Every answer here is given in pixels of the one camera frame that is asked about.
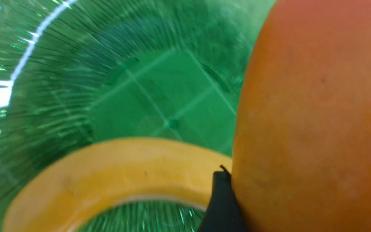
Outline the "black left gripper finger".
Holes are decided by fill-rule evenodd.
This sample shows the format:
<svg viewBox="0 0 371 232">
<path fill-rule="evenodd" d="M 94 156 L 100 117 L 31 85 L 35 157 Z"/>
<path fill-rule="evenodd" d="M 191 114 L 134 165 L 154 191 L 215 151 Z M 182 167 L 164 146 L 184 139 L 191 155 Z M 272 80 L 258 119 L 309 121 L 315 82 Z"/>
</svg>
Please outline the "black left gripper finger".
<svg viewBox="0 0 371 232">
<path fill-rule="evenodd" d="M 212 194 L 199 232 L 246 232 L 246 226 L 231 186 L 231 173 L 220 165 L 213 173 Z"/>
</svg>

